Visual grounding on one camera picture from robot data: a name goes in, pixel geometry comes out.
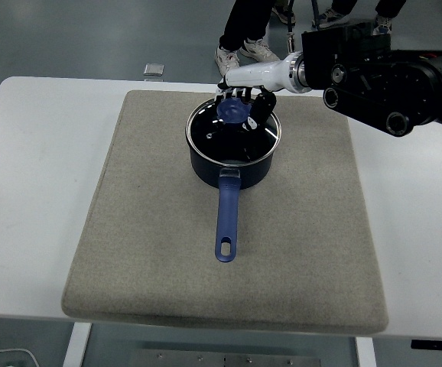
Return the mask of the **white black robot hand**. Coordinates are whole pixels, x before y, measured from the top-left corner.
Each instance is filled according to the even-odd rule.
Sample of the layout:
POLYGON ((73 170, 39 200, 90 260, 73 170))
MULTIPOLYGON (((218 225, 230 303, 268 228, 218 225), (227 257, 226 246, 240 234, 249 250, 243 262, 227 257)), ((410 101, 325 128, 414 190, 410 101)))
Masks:
POLYGON ((305 91, 298 81, 295 64, 299 53, 268 63, 251 64, 226 72, 216 88, 216 114, 230 130, 255 132, 260 130, 272 114, 275 93, 287 90, 305 91))

